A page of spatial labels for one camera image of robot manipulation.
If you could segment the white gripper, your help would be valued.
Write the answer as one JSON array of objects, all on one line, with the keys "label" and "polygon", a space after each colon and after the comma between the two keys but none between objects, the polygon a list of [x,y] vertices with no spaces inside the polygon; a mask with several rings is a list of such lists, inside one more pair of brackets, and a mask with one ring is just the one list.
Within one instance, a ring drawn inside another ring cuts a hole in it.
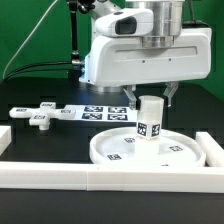
[{"label": "white gripper", "polygon": [[163,95],[170,107],[177,81],[203,79],[209,74],[211,35],[210,28],[183,29],[169,48],[143,48],[140,37],[98,36],[87,56],[88,78],[100,87],[124,86],[131,110],[137,102],[133,85],[167,82]]}]

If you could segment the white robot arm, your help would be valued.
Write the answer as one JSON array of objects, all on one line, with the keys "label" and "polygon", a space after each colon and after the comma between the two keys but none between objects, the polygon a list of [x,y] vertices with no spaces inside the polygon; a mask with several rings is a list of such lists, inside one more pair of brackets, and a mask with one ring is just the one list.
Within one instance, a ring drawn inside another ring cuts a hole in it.
[{"label": "white robot arm", "polygon": [[140,84],[164,83],[171,99],[181,81],[207,77],[212,30],[200,21],[184,23],[184,2],[126,0],[120,8],[96,0],[80,81],[99,91],[122,88],[134,109]]}]

